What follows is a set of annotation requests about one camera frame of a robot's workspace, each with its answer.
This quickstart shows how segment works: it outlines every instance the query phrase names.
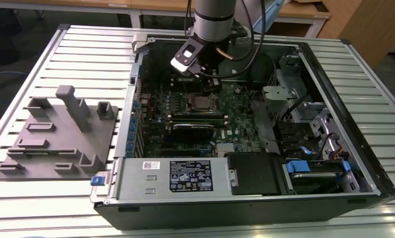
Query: copper pipe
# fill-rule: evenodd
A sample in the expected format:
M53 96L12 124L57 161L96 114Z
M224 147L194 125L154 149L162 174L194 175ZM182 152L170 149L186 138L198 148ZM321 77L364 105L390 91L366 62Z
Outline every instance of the copper pipe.
M228 55L220 48L216 47L216 51L224 58L229 59L230 61L233 60L233 57Z

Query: motherboard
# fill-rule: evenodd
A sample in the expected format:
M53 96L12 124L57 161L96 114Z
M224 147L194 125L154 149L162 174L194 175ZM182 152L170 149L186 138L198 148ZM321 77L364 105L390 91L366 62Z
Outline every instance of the motherboard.
M253 92L236 83L204 95L188 83L177 89L172 85L144 87L144 157L222 157L226 152L260 151L249 109Z

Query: white sticker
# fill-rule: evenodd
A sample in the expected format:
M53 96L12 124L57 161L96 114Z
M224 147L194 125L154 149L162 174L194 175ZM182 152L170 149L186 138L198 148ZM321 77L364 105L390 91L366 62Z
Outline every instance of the white sticker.
M329 16L314 15L314 16L313 16L313 18L325 18L325 19L328 19L328 18L329 18Z
M114 6L114 7L126 7L126 5L125 4L108 4L109 6Z
M160 161L154 162L142 162L144 170L158 170L160 169Z

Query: black cable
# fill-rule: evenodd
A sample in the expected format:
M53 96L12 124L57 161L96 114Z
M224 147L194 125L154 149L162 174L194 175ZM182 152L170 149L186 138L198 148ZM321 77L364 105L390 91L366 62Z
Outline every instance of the black cable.
M265 53L261 53L260 56L269 59L269 61L272 63L272 67L273 67L273 73L274 73L276 72L276 64L274 64L274 61L273 61L272 57Z
M316 160L320 160L321 158L321 151L324 149L324 145L326 144L326 141L328 141L328 138L332 136L332 135L336 135L333 132L330 132L326 137L324 138L322 142L321 142L321 145L318 147L318 152L317 152L317 156L316 156Z
M185 11L185 18L184 18L184 36L186 36L186 19L188 19L188 12L190 11L190 0L186 1L186 11Z
M334 140L334 144L336 144L336 146L337 146L337 149L336 149L336 151L333 151L333 153L332 153L332 155L330 155L330 157L329 157L329 159L332 158L333 160L336 159L334 156L337 156L338 153L342 152L342 146L341 146L341 144L337 142L337 140Z
M300 103L302 102L302 100L308 97L309 95L309 92L305 93L305 95L302 95L297 100L296 102L293 103L293 105L286 109L286 111L284 112L284 114L281 115L278 121L281 121L285 116L288 115L288 113L292 112L292 110L300 105Z
M256 131L257 131L257 134L264 138L264 139L266 139L266 140L269 140L269 141L273 141L273 142L276 142L276 143L278 143L278 141L277 140L272 140L272 139L269 139L269 138L266 138L261 133L260 133L260 131L258 131L258 128L256 127Z
M241 75L249 68L249 66L252 65L252 62L254 61L254 58L256 58L256 55L258 54L258 51L260 51L260 47L261 47L261 43L262 43L262 38L264 38L264 27L265 27L265 15L264 15L264 0L260 0L260 6L261 6L261 33L260 33L260 39L258 39L258 45L257 45L257 48L256 48L256 51L254 51L254 54L252 55L250 57L250 60L245 66L245 68L237 72L237 73L233 73L233 74L229 74L229 75L210 75L210 74L206 74L206 73L202 73L201 75L204 77L208 77L208 78L230 78L230 77L234 77L234 76L238 76Z
M248 10L246 10L244 0L241 0L241 4L242 4L242 7L244 7L244 11L245 11L245 15L246 15L246 21L248 21L248 25L249 25L249 48L248 48L246 53L242 56L233 57L233 59L230 61L240 61L240 60L245 59L249 56L250 49L252 49L252 42L254 40L254 34L252 32L252 23L250 23L250 18L249 18L249 14L248 14Z

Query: black plastic bracket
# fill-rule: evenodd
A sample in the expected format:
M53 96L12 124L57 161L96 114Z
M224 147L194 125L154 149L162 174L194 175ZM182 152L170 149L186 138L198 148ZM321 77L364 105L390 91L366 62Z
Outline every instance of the black plastic bracket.
M345 44L345 45L350 45L349 40L346 40L346 39L340 39L340 41L341 41L342 44Z
M70 27L70 24L58 24L57 30L68 30Z

